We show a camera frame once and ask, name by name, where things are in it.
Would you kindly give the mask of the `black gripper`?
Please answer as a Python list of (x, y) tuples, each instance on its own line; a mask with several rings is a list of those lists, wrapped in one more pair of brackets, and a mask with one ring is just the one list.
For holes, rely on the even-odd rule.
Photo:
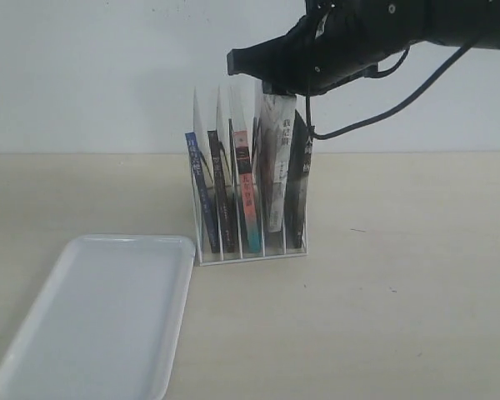
[(326, 1), (286, 36), (230, 50), (227, 75), (262, 80), (266, 95), (322, 95), (417, 41), (424, 23), (424, 1)]

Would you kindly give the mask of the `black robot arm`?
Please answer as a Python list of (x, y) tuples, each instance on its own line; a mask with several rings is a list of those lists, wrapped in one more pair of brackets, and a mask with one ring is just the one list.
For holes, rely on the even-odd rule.
[(284, 35), (227, 54), (227, 73), (319, 96), (418, 43), (500, 50), (500, 1), (318, 1)]

